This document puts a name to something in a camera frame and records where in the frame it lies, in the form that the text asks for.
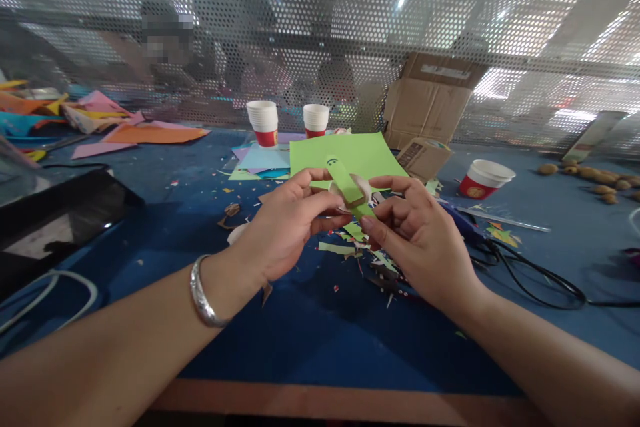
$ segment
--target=person's left hand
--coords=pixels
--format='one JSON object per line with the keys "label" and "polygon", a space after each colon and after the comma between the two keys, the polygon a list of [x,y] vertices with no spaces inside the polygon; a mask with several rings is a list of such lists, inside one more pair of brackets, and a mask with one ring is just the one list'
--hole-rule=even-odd
{"label": "person's left hand", "polygon": [[311,236],[351,221],[351,214],[337,211],[345,208],[341,197],[310,187],[312,181],[321,180],[331,180],[326,169],[296,173],[269,194],[265,205],[230,248],[245,263],[261,268],[267,281],[291,270]]}

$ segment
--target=forearm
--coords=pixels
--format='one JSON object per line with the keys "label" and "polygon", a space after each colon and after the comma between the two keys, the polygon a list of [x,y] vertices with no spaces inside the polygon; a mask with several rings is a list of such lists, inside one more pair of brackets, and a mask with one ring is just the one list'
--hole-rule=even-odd
{"label": "forearm", "polygon": [[[260,288],[225,251],[205,259],[203,288],[221,318]],[[128,426],[219,332],[193,306],[190,268],[47,336],[0,362],[6,425]]]}
{"label": "forearm", "polygon": [[640,372],[487,291],[451,318],[558,426],[638,425]]}

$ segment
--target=cardboard box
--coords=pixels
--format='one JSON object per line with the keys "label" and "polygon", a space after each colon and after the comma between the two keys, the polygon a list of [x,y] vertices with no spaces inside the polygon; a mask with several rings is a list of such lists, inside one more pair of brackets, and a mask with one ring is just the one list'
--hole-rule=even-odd
{"label": "cardboard box", "polygon": [[453,152],[444,143],[416,137],[398,155],[398,163],[411,176],[423,183],[435,178]]}
{"label": "cardboard box", "polygon": [[487,71],[461,59],[412,53],[387,93],[385,140],[402,149],[414,137],[451,141],[473,88]]}

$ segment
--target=white cable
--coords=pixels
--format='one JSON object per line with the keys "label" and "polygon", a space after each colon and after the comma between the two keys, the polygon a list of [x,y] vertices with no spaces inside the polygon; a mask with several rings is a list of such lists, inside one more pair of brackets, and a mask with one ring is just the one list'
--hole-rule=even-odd
{"label": "white cable", "polygon": [[635,217],[635,214],[637,214],[639,211],[640,211],[640,208],[637,208],[636,210],[632,211],[629,214],[629,223],[631,224],[631,227],[635,230],[635,233],[638,234],[638,236],[640,236],[640,229],[634,223],[633,218]]}
{"label": "white cable", "polygon": [[15,314],[11,319],[9,319],[0,327],[0,335],[4,334],[18,320],[20,320],[24,315],[30,312],[36,305],[42,302],[42,300],[47,295],[49,295],[49,292],[51,292],[51,290],[55,287],[55,285],[58,282],[58,278],[60,276],[70,277],[74,280],[77,280],[81,284],[83,284],[89,290],[89,299],[87,300],[87,303],[73,317],[71,317],[61,326],[59,326],[56,330],[60,330],[62,327],[65,327],[66,325],[80,318],[95,303],[95,300],[98,298],[98,288],[95,286],[95,284],[91,280],[83,277],[80,274],[76,274],[75,272],[69,272],[68,270],[50,270],[49,272],[47,272],[43,276],[38,277],[37,279],[33,280],[29,284],[29,285],[32,285],[35,282],[38,282],[44,278],[51,277],[51,281],[49,282],[49,285],[47,285],[47,287],[40,293],[40,295],[38,295],[35,299],[33,299],[31,303],[29,303],[29,305],[24,307],[20,312]]}

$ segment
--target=person's right hand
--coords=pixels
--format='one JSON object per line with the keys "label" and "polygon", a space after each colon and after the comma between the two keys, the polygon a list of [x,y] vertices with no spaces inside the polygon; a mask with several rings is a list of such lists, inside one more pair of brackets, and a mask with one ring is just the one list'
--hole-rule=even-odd
{"label": "person's right hand", "polygon": [[362,217],[372,250],[382,247],[420,295],[445,313],[477,307],[488,292],[473,271],[465,243],[453,218],[425,186],[406,177],[376,177],[372,187],[390,188],[391,197]]}

